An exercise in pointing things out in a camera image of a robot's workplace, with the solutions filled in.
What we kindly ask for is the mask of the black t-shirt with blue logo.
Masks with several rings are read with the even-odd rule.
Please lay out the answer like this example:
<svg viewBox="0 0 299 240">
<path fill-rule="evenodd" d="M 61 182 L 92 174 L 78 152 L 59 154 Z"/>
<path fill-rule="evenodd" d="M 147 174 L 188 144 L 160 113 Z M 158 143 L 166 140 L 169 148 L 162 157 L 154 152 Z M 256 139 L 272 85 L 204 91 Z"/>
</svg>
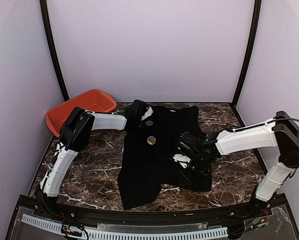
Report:
<svg viewBox="0 0 299 240">
<path fill-rule="evenodd" d="M 181 165 L 173 160 L 178 154 L 178 142 L 185 133 L 205 138 L 199 126 L 199 109 L 196 106 L 171 109 L 153 106 L 153 115 L 146 126 L 127 134 L 124 138 L 122 168 L 118 174 L 118 188 L 124 210 L 130 210 L 153 202 L 162 185 L 168 184 L 194 192 L 209 192 L 211 174 L 201 176 L 201 185 L 186 185 L 180 178 Z M 150 145 L 147 138 L 154 136 Z"/>
</svg>

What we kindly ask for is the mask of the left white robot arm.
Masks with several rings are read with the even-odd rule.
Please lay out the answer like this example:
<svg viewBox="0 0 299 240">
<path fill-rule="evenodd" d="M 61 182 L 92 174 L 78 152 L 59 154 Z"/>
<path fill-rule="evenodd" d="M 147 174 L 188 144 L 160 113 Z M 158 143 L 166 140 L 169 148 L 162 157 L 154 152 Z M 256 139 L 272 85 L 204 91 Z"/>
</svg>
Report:
<svg viewBox="0 0 299 240">
<path fill-rule="evenodd" d="M 64 177 L 79 152 L 89 143 L 95 130 L 134 130 L 144 124 L 154 113 L 146 102 L 134 100 L 118 112 L 95 112 L 75 107 L 60 129 L 56 151 L 40 183 L 42 195 L 56 198 Z"/>
</svg>

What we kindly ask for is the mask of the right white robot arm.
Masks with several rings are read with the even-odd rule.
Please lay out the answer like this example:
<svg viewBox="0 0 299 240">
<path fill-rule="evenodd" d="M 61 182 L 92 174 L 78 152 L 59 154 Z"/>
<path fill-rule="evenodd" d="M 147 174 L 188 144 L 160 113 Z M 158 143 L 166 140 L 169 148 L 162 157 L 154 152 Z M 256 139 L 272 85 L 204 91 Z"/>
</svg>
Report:
<svg viewBox="0 0 299 240">
<path fill-rule="evenodd" d="M 292 178 L 299 168 L 299 120 L 291 118 L 285 111 L 264 122 L 211 132 L 205 138 L 190 133 L 181 136 L 178 154 L 172 158 L 180 164 L 180 174 L 186 185 L 193 184 L 199 177 L 210 172 L 211 162 L 232 153 L 259 148 L 278 148 L 279 156 L 274 165 L 254 190 L 252 199 L 245 205 L 244 212 L 255 217 L 264 209 L 277 189 Z"/>
</svg>

